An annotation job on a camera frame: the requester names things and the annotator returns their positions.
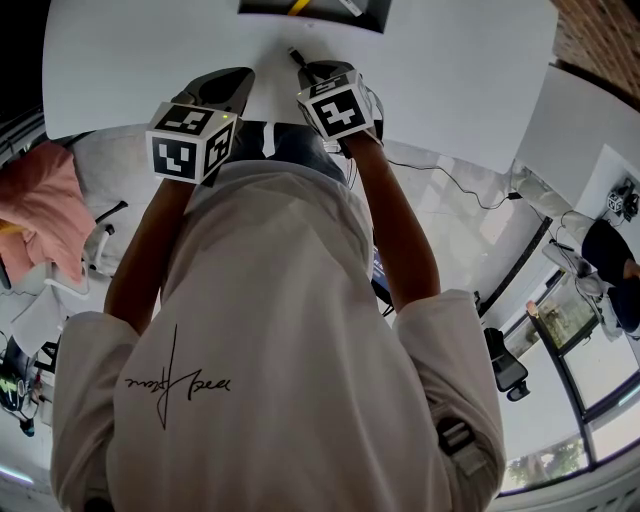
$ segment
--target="brick wall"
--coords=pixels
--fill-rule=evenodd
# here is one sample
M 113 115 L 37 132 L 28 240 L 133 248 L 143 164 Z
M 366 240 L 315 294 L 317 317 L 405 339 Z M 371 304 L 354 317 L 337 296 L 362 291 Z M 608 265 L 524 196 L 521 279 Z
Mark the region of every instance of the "brick wall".
M 559 11 L 555 55 L 609 82 L 640 111 L 640 21 L 624 0 L 552 2 Z

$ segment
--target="white t-shirt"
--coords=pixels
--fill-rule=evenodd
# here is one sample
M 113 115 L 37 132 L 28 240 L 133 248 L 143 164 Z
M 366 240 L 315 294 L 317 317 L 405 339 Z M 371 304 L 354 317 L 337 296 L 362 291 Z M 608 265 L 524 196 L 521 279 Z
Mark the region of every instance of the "white t-shirt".
M 303 167 L 230 164 L 197 196 L 143 336 L 100 313 L 66 326 L 53 415 L 60 503 L 483 510 L 504 449 L 470 295 L 409 304 L 392 330 L 370 284 L 366 210 Z M 451 456 L 436 431 L 445 417 L 475 436 Z M 447 427 L 452 445 L 467 438 L 460 426 Z

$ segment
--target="pink towel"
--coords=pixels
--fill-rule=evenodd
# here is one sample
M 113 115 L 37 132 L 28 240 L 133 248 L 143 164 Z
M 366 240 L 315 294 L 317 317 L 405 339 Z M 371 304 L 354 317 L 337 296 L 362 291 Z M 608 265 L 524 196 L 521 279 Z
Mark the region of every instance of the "pink towel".
M 45 142 L 0 170 L 0 219 L 26 228 L 0 235 L 0 256 L 12 283 L 44 261 L 82 280 L 82 249 L 96 224 L 69 151 Z

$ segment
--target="black chair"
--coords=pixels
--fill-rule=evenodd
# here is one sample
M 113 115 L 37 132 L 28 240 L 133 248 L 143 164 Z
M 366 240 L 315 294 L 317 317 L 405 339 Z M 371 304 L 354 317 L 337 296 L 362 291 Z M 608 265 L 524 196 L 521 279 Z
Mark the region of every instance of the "black chair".
M 498 329 L 484 330 L 484 338 L 491 357 L 496 386 L 502 393 L 507 393 L 511 402 L 517 402 L 527 396 L 530 391 L 524 381 L 529 372 L 504 346 L 504 334 Z

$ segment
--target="desk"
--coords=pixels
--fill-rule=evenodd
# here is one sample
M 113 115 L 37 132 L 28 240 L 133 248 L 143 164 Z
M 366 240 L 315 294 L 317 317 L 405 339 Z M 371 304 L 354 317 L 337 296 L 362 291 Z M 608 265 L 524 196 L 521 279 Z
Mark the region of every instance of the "desk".
M 238 0 L 53 0 L 43 95 L 57 138 L 147 123 L 213 70 L 249 66 L 245 119 L 303 124 L 295 46 L 351 62 L 380 96 L 385 137 L 507 172 L 552 55 L 557 13 L 531 0 L 393 0 L 384 35 L 237 14 Z

